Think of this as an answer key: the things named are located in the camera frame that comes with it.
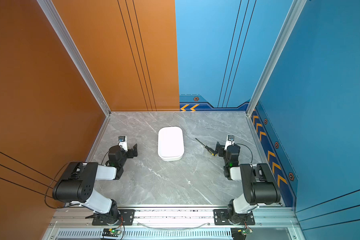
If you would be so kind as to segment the black yellow screwdriver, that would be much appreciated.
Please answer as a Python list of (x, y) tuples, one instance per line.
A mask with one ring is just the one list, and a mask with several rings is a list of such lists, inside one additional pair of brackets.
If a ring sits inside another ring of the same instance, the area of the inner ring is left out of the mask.
[(208, 147), (207, 145), (203, 144), (200, 140), (196, 138), (196, 141), (198, 141), (212, 156), (216, 156), (216, 151), (212, 148)]

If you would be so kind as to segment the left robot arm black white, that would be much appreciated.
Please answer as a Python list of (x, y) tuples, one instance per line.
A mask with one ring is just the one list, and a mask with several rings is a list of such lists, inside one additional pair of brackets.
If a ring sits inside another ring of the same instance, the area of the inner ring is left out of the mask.
[(69, 163), (53, 188), (53, 199), (91, 210), (93, 214), (86, 219), (92, 219), (94, 226), (131, 226), (135, 210), (120, 210), (115, 200), (95, 190), (95, 181), (119, 180), (126, 161), (138, 156), (138, 145), (131, 149), (113, 146), (108, 154), (109, 160), (104, 165), (97, 162)]

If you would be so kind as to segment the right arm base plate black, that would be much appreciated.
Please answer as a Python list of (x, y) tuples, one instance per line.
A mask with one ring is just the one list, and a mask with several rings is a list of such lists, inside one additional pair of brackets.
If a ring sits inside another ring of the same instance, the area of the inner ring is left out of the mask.
[(223, 225), (247, 225), (254, 226), (255, 218), (253, 213), (249, 214), (229, 214), (227, 209), (214, 209), (214, 222), (217, 226)]

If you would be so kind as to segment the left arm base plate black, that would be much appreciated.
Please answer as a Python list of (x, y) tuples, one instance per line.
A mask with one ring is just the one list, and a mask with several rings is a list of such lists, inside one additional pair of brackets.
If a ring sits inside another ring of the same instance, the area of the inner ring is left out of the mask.
[(94, 214), (91, 216), (93, 219), (93, 226), (131, 226), (135, 218), (134, 209), (119, 209), (115, 216), (110, 214)]

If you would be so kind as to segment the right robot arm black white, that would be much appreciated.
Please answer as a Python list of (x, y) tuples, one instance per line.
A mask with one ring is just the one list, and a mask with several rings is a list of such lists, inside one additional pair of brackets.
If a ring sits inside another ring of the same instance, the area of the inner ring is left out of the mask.
[(231, 181), (242, 183), (242, 193), (230, 200), (223, 221), (232, 225), (254, 225), (253, 210), (260, 206), (279, 203), (281, 192), (268, 164), (240, 164), (240, 146), (231, 143), (216, 144), (215, 152), (224, 159), (224, 176)]

